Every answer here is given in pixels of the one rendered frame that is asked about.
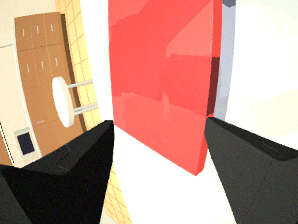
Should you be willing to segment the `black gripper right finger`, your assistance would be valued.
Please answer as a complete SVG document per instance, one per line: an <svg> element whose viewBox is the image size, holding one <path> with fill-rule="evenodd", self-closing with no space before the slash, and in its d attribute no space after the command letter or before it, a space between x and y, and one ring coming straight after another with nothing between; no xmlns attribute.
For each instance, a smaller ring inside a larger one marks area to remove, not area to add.
<svg viewBox="0 0 298 224"><path fill-rule="evenodd" d="M205 139L237 224L298 224L297 149L214 116Z"/></svg>

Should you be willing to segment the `grey open-top box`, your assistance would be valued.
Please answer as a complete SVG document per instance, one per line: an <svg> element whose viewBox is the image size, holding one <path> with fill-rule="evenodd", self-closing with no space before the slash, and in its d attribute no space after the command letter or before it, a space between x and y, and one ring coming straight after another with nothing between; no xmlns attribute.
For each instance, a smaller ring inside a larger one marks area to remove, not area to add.
<svg viewBox="0 0 298 224"><path fill-rule="evenodd" d="M235 4L237 0L222 0L222 31L221 31L221 59L220 75L217 83L216 107L214 107L214 117L226 121L227 101L230 95L230 81L233 76L233 57L235 40Z"/></svg>

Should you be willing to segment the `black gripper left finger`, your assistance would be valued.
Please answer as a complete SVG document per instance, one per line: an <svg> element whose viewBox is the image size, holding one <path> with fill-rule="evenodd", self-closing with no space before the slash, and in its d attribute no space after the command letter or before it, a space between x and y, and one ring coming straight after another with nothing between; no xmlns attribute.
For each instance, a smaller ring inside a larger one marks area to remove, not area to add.
<svg viewBox="0 0 298 224"><path fill-rule="evenodd" d="M113 147L113 120L102 120L32 164L0 164L0 218L17 224L100 224Z"/></svg>

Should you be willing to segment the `red box lid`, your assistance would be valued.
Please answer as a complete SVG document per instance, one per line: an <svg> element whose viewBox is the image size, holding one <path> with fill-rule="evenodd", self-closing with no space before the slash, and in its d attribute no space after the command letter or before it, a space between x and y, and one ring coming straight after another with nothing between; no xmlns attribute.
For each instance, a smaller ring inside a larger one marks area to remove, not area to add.
<svg viewBox="0 0 298 224"><path fill-rule="evenodd" d="M204 171L222 0L108 0L113 123L190 175Z"/></svg>

